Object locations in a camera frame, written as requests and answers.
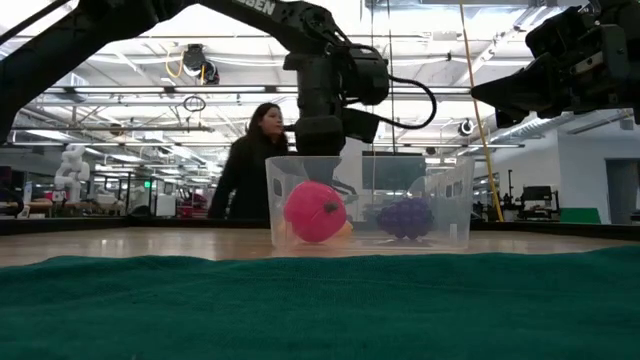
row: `green cloth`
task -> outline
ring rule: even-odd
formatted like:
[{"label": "green cloth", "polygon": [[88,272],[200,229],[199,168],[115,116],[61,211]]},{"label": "green cloth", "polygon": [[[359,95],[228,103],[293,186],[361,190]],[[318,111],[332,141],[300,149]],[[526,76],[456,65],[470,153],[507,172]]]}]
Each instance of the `green cloth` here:
[{"label": "green cloth", "polygon": [[0,359],[640,359],[640,247],[0,269]]}]

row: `plastic container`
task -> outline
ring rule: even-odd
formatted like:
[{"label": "plastic container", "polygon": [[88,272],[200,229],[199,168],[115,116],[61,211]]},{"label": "plastic container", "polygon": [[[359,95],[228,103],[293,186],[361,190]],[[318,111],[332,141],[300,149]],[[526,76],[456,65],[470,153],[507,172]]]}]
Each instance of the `plastic container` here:
[{"label": "plastic container", "polygon": [[278,249],[438,251],[469,240],[474,162],[421,156],[267,160]]}]

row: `wooden table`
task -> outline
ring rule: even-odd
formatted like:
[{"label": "wooden table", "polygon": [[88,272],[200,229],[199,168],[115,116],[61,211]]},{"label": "wooden table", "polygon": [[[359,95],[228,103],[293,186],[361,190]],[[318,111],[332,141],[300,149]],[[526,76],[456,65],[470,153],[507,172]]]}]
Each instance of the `wooden table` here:
[{"label": "wooden table", "polygon": [[[472,232],[462,253],[549,254],[582,252],[637,242],[513,232]],[[353,252],[310,247],[283,251],[271,246],[267,230],[118,228],[0,237],[0,266],[23,265],[55,256],[130,257],[185,255],[213,260],[276,256],[352,256],[412,252]]]}]

